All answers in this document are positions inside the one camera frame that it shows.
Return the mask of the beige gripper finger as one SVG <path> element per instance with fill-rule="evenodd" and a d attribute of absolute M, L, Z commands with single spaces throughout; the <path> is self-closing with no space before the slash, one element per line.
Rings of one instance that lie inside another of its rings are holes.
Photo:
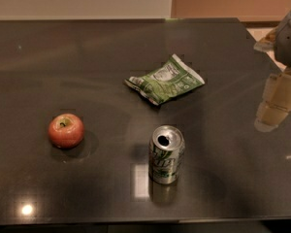
<path fill-rule="evenodd" d="M 272 51 L 275 48 L 275 36 L 276 29 L 272 29 L 262 39 L 257 41 L 254 45 L 254 49 L 261 52 Z"/>
<path fill-rule="evenodd" d="M 271 132 L 279 127 L 290 112 L 291 67 L 287 67 L 283 72 L 270 74 L 267 78 L 254 126 L 260 132 Z"/>

